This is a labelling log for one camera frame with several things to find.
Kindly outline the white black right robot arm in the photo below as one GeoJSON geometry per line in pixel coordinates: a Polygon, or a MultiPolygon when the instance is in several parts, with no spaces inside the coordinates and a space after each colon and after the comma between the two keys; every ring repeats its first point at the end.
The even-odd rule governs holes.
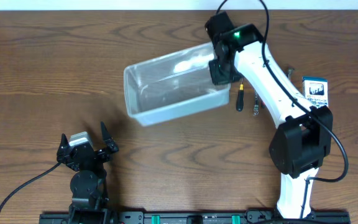
{"type": "Polygon", "coordinates": [[[268,149],[281,173],[279,214],[289,219],[306,218],[311,213],[311,185],[331,150],[332,112],[327,106],[315,107],[294,87],[255,25],[207,22],[205,29],[216,54],[209,62],[213,84],[246,79],[275,124],[268,149]]]}

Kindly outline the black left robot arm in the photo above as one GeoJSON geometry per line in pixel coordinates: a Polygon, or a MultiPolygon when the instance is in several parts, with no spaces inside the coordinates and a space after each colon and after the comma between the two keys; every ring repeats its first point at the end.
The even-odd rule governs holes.
{"type": "Polygon", "coordinates": [[[117,223],[117,213],[108,209],[107,172],[104,163],[112,159],[119,148],[101,122],[102,140],[105,147],[94,150],[86,132],[72,135],[62,134],[57,151],[57,162],[75,171],[70,181],[72,192],[68,223],[117,223]]]}

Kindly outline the black yellow screwdriver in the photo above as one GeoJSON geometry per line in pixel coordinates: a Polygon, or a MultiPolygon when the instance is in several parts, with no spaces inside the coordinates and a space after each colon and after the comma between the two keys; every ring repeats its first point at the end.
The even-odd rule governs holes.
{"type": "Polygon", "coordinates": [[[244,82],[241,78],[239,90],[237,92],[237,100],[236,100],[236,110],[242,111],[244,108],[244,82]]]}

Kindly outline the clear plastic container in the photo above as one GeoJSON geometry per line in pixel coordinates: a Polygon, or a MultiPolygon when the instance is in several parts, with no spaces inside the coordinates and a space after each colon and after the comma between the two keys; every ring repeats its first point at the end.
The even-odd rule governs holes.
{"type": "Polygon", "coordinates": [[[214,85],[212,43],[197,45],[124,69],[127,115],[151,126],[229,103],[230,84],[214,85]]]}

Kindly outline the silver ratchet wrench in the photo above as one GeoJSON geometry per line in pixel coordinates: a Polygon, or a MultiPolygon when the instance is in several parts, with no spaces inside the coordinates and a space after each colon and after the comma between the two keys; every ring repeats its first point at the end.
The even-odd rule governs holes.
{"type": "Polygon", "coordinates": [[[259,114],[259,96],[256,91],[254,91],[254,109],[253,109],[254,115],[259,114]]]}

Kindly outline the small black orange hammer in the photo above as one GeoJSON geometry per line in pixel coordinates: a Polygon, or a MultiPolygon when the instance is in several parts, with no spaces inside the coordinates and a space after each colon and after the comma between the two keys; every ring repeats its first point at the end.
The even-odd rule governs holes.
{"type": "Polygon", "coordinates": [[[291,77],[294,73],[295,69],[292,66],[288,66],[287,78],[291,80],[291,77]]]}

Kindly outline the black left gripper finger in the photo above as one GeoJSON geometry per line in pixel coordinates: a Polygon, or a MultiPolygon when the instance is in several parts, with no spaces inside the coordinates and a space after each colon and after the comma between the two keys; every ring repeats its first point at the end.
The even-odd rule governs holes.
{"type": "Polygon", "coordinates": [[[58,147],[58,154],[64,154],[65,151],[70,147],[66,135],[63,133],[61,135],[60,145],[58,147]]]}
{"type": "Polygon", "coordinates": [[[106,147],[105,150],[110,153],[116,153],[119,151],[119,147],[116,144],[115,140],[110,135],[109,131],[107,130],[107,127],[105,123],[101,122],[101,134],[102,134],[102,140],[105,143],[106,147]]]}

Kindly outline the blue white cardboard box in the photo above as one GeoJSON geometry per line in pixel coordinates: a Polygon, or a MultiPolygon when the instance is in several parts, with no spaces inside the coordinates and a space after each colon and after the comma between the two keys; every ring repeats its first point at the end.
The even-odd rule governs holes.
{"type": "Polygon", "coordinates": [[[303,95],[313,106],[328,106],[328,81],[320,77],[303,77],[303,95]]]}

